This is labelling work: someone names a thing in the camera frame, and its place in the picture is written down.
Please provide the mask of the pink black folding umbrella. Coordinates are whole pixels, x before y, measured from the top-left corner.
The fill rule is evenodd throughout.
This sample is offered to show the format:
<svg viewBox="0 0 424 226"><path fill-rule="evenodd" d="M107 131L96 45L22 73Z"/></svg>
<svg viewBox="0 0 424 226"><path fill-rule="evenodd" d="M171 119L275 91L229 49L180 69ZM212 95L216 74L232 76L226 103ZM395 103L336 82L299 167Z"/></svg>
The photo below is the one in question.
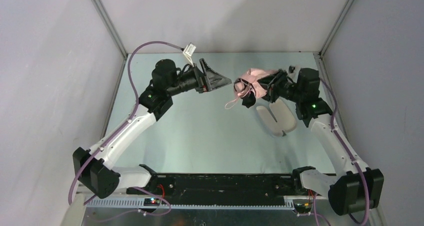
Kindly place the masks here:
<svg viewBox="0 0 424 226"><path fill-rule="evenodd" d="M239 100L247 108L253 106L257 102L257 99L267 94L267 90L260 85L260 79L272 76L275 73L277 73L277 70L250 68L233 83L234 99L227 102L224 108L231 109Z"/></svg>

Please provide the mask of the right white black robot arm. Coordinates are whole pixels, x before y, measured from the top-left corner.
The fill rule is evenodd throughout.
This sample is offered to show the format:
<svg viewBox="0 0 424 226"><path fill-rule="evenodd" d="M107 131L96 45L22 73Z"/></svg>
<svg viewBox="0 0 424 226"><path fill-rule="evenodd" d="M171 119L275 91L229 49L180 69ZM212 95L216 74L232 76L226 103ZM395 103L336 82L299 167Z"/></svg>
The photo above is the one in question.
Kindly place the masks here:
<svg viewBox="0 0 424 226"><path fill-rule="evenodd" d="M336 123L338 109L331 109L320 97L320 86L327 84L319 72L302 68L293 81L286 71L278 70L257 83L264 90L264 100L275 102L284 98L295 103L298 119L322 145L334 168L334 176L311 166L295 169L299 188L326 197L338 215L363 212L363 217L368 218L370 210L379 205L384 175L379 169L371 169L341 132Z"/></svg>

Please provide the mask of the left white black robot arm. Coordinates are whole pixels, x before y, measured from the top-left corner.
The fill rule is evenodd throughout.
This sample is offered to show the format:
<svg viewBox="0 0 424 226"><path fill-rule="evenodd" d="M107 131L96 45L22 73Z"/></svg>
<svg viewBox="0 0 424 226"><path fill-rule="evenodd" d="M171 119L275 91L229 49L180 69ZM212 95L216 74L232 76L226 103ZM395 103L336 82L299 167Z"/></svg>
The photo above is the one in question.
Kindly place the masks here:
<svg viewBox="0 0 424 226"><path fill-rule="evenodd" d="M121 125L89 149L78 148L72 155L79 182L100 199L115 190L148 185L154 172L147 166L117 167L116 162L131 143L161 119L173 105L172 97L196 90L206 93L232 84L231 79L211 69L204 59L201 67L177 68L171 59L158 61L152 79L138 95L133 110Z"/></svg>

